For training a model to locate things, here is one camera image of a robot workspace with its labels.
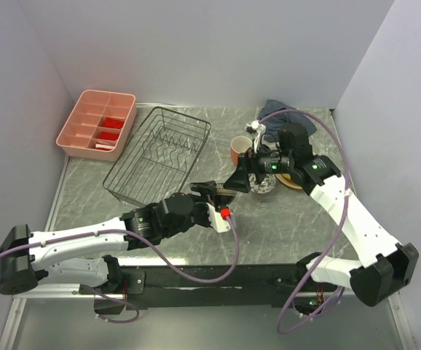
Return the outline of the black glazed bowl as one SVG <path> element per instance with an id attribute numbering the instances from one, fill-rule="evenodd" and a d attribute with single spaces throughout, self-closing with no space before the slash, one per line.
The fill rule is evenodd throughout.
<path id="1" fill-rule="evenodd" d="M 217 182 L 215 185 L 216 194 L 213 197 L 213 204 L 217 209 L 228 206 L 236 198 L 237 192 L 224 188 L 224 184 Z"/>

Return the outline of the red patterned white bowl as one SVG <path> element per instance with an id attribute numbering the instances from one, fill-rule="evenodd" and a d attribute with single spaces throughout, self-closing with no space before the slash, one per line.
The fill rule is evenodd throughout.
<path id="1" fill-rule="evenodd" d="M 248 176 L 252 192 L 270 192 L 275 187 L 275 174 L 278 170 L 277 153 L 270 146 L 260 144 L 248 150 Z"/>

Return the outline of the orange ceramic mug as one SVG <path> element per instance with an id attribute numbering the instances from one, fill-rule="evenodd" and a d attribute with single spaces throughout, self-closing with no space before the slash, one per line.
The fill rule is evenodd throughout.
<path id="1" fill-rule="evenodd" d="M 240 154 L 244 154 L 252 146 L 252 140 L 247 136 L 234 137 L 230 143 L 230 157 L 236 166 Z"/>

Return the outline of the yellow plate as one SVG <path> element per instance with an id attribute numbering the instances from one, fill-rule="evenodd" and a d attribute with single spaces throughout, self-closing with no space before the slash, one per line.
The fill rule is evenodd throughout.
<path id="1" fill-rule="evenodd" d="M 303 190 L 304 185 L 314 184 L 311 176 L 300 167 L 299 157 L 294 150 L 281 155 L 277 163 L 276 178 L 293 190 Z"/>

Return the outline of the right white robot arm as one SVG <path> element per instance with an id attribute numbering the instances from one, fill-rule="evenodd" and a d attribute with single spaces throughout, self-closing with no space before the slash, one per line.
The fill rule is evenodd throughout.
<path id="1" fill-rule="evenodd" d="M 253 135 L 252 145 L 239 155 L 224 187 L 248 193 L 250 175 L 260 183 L 268 174 L 288 174 L 329 214 L 358 256 L 344 260 L 315 255 L 296 273 L 302 289 L 329 283 L 351 289 L 363 304 L 375 306 L 409 284 L 419 257 L 417 248 L 402 244 L 375 220 L 351 191 L 346 173 L 329 157 L 314 154 L 303 125 L 283 125 L 275 149 L 263 145 L 265 127 L 259 121 L 245 129 Z"/>

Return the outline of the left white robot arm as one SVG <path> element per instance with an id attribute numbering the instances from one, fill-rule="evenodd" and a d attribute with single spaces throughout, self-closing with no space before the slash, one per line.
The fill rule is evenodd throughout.
<path id="1" fill-rule="evenodd" d="M 214 181 L 190 188 L 94 225 L 50 232 L 14 226 L 0 246 L 0 293 L 18 295 L 42 284 L 83 284 L 113 293 L 123 275 L 110 252 L 157 246 L 195 225 L 227 232 L 232 196 Z"/>

